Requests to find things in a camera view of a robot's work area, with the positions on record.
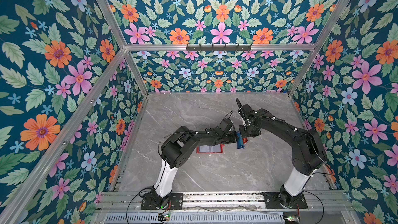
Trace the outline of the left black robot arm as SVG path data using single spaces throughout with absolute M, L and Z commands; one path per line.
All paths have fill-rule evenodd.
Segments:
M 157 181 L 150 190 L 152 204 L 159 209 L 165 208 L 170 201 L 172 185 L 176 173 L 200 146 L 244 143 L 242 136 L 235 130 L 231 119 L 225 118 L 216 127 L 204 131 L 190 130 L 181 126 L 167 137 L 158 151 L 162 167 Z

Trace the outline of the red leather card holder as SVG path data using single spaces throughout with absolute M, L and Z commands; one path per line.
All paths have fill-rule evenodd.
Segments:
M 212 153 L 223 153 L 223 144 L 215 145 L 215 146 L 208 146 L 203 145 L 197 148 L 198 154 L 212 154 Z

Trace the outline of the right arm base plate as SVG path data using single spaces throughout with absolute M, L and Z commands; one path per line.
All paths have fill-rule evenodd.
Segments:
M 308 205 L 303 193 L 290 196 L 286 192 L 262 192 L 267 209 L 307 209 Z

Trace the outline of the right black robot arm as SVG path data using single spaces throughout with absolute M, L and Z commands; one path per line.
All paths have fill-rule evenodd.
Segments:
M 291 147 L 293 170 L 274 199 L 283 208 L 295 206 L 307 182 L 327 158 L 320 135 L 314 130 L 297 128 L 262 108 L 255 111 L 248 104 L 242 105 L 239 99 L 236 102 L 243 121 L 237 133 L 238 147 L 243 147 L 248 138 L 260 136 L 262 130 L 271 132 Z

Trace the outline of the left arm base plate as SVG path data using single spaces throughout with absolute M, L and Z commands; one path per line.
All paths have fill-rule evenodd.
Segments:
M 184 194 L 182 193 L 170 193 L 163 198 L 160 198 L 156 193 L 147 193 L 143 196 L 141 210 L 181 210 L 183 197 Z

